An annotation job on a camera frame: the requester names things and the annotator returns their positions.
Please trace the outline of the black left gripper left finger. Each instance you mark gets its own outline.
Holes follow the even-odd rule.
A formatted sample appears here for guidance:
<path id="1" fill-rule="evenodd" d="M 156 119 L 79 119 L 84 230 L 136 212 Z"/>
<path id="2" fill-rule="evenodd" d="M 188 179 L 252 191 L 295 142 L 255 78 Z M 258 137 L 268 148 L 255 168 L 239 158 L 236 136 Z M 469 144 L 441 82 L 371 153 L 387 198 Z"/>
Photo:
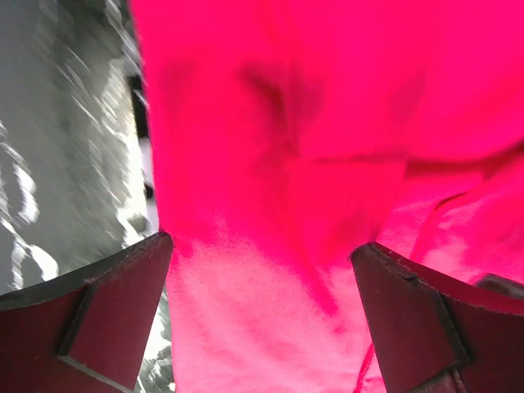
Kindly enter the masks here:
<path id="1" fill-rule="evenodd" d="M 1 391 L 133 391 L 172 250 L 157 233 L 3 295 Z"/>

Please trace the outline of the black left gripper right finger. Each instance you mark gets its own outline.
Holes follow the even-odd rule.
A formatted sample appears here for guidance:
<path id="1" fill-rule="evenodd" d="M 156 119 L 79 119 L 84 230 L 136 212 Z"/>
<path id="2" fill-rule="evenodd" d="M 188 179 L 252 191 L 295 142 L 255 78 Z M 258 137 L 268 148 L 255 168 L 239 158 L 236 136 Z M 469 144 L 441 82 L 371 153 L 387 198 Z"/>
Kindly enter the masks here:
<path id="1" fill-rule="evenodd" d="M 523 285 L 474 285 L 379 243 L 350 257 L 389 392 L 521 392 Z"/>

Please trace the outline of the red t shirt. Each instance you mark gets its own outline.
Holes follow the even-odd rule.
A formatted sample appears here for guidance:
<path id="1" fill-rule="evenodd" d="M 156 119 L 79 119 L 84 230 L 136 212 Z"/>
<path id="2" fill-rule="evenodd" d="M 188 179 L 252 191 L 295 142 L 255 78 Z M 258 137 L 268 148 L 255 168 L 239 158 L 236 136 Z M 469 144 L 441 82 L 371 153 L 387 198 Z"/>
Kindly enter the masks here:
<path id="1" fill-rule="evenodd" d="M 133 1 L 178 392 L 382 392 L 349 254 L 523 278 L 520 1 Z"/>

